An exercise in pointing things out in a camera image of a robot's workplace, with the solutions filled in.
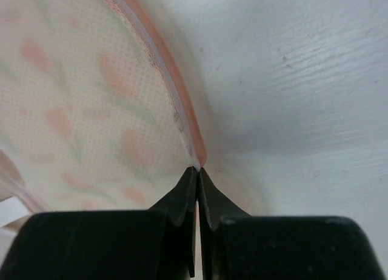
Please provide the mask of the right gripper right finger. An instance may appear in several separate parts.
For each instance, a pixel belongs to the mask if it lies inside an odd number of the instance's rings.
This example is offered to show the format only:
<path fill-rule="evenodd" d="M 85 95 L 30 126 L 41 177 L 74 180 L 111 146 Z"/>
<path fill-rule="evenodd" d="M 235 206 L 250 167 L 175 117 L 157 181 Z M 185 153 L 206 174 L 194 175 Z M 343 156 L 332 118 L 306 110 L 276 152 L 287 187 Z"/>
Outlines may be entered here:
<path fill-rule="evenodd" d="M 384 279 L 368 237 L 340 216 L 252 216 L 197 179 L 204 279 Z"/>

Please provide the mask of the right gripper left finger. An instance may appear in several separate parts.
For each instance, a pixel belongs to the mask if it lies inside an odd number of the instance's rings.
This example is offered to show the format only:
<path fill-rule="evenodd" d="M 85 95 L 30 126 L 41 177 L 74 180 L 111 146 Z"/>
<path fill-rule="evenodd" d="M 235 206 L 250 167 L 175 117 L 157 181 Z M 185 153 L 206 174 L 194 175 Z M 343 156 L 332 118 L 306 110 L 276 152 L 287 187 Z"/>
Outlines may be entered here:
<path fill-rule="evenodd" d="M 146 210 L 45 212 L 22 226 L 5 279 L 189 279 L 195 274 L 194 167 Z"/>

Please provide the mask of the floral mesh laundry bag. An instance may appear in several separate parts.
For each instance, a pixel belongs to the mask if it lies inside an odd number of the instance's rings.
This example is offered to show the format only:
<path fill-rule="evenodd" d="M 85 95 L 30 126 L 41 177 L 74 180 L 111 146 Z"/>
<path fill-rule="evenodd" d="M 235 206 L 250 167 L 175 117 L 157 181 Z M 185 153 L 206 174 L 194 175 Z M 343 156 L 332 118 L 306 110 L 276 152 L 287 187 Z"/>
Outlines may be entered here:
<path fill-rule="evenodd" d="M 136 0 L 1 0 L 1 226 L 150 207 L 207 152 Z"/>

